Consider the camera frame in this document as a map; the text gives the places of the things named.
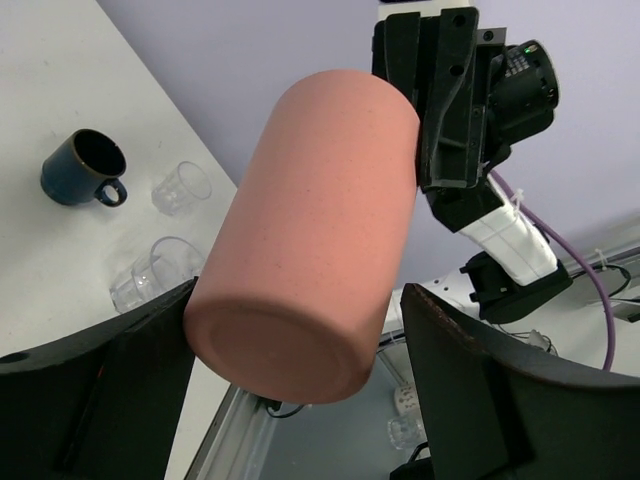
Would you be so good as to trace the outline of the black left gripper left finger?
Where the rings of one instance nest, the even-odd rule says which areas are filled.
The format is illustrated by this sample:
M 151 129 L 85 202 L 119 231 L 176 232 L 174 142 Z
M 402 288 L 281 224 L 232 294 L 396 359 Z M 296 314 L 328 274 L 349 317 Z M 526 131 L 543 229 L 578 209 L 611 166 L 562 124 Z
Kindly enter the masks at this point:
M 2 356 L 2 478 L 163 478 L 194 365 L 194 287 Z

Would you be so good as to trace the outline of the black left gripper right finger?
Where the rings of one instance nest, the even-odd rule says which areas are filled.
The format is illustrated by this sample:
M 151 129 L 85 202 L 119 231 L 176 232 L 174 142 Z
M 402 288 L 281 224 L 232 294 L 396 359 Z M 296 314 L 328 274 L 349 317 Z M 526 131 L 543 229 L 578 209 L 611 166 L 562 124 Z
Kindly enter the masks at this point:
M 639 381 L 565 360 L 417 284 L 401 296 L 425 479 L 635 479 Z

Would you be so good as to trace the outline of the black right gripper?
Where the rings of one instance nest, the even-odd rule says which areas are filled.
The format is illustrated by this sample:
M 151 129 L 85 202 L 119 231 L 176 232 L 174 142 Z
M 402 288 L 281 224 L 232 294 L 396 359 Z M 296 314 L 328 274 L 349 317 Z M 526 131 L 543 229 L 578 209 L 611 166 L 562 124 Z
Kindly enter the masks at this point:
M 478 20 L 474 7 L 422 19 L 396 13 L 372 39 L 372 74 L 418 107 L 418 185 L 454 233 L 502 206 L 489 173 L 514 144 L 547 129 L 559 103 L 545 49 L 508 45 L 505 29 L 477 31 Z

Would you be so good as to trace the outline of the pink plastic tumbler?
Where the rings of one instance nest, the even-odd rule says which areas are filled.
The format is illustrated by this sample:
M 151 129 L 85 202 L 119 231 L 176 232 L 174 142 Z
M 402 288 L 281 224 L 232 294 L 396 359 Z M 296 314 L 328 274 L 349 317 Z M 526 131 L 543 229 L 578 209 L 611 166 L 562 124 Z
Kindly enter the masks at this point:
M 293 404 L 362 388 L 413 215 L 419 126 L 369 73 L 320 72 L 282 95 L 184 312 L 207 367 Z

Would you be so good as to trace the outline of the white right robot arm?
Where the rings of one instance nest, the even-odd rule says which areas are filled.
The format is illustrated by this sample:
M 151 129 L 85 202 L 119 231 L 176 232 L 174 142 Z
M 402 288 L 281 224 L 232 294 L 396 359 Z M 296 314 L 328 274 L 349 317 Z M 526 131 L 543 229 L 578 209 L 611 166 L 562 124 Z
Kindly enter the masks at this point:
M 491 176 L 553 122 L 559 84 L 544 47 L 508 44 L 504 29 L 479 27 L 472 6 L 391 1 L 374 29 L 372 71 L 419 117 L 416 178 L 433 216 L 479 248 L 461 273 L 480 318 L 511 323 L 565 290 L 565 267 Z

